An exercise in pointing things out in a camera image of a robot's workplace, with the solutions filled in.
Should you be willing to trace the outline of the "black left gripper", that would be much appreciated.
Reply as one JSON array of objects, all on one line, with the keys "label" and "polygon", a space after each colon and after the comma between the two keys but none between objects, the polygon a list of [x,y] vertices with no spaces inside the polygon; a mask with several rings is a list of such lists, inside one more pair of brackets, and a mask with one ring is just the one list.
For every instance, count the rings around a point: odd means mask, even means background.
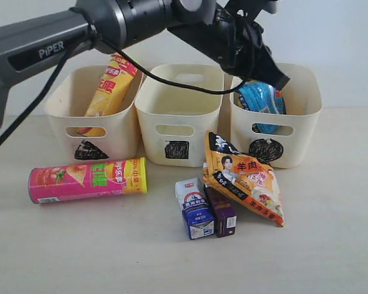
[{"label": "black left gripper", "polygon": [[213,20],[187,19],[168,28],[180,40],[219,64],[227,74],[283,89],[290,78],[274,62],[263,41],[260,12],[277,12],[277,1],[228,1],[215,4]]}]

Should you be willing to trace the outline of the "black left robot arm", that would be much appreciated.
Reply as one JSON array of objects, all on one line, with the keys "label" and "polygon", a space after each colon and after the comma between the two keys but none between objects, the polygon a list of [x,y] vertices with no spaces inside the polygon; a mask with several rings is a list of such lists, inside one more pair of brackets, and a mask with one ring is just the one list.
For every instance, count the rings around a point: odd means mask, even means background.
[{"label": "black left robot arm", "polygon": [[275,89],[289,82],[263,42],[260,12],[275,1],[77,1],[63,12],[0,27],[0,128],[11,87],[59,62],[74,47],[111,54],[169,31],[241,79]]}]

